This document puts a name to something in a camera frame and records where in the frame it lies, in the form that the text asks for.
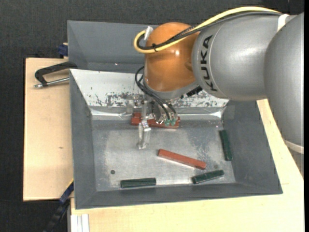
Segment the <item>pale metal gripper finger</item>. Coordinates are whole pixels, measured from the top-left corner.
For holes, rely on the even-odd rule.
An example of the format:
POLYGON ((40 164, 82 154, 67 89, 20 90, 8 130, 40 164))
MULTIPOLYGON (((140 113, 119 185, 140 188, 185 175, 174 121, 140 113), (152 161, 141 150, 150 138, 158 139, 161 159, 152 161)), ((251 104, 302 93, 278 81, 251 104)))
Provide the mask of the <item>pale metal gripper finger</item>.
POLYGON ((142 122, 142 149, 145 149, 150 142, 151 128, 147 121, 142 122))
POLYGON ((138 141, 138 148, 139 149, 143 149, 143 144, 144 144, 144 130, 143 130, 143 125, 139 124, 138 125, 138 129, 139 129, 139 141, 138 141))

